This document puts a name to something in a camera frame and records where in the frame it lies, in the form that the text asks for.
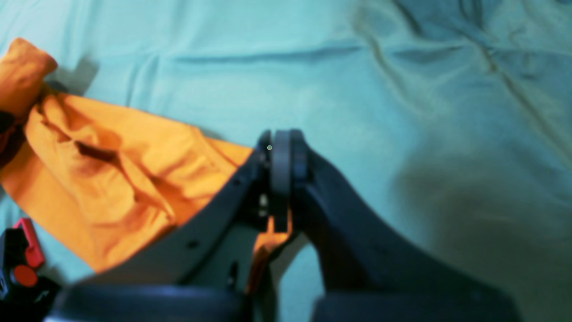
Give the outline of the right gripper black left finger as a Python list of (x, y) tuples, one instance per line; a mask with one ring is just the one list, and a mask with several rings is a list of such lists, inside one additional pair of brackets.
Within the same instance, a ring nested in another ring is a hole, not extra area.
[(259, 233), (293, 230), (292, 131), (264, 132), (245, 165), (192, 220), (77, 287), (135, 289), (198, 285), (243, 289)]

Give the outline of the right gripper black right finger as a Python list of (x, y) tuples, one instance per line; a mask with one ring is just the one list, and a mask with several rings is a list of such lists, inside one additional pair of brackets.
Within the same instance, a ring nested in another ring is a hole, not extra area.
[(294, 226), (313, 243), (327, 291), (502, 297), (390, 228), (301, 131), (290, 132), (290, 144)]

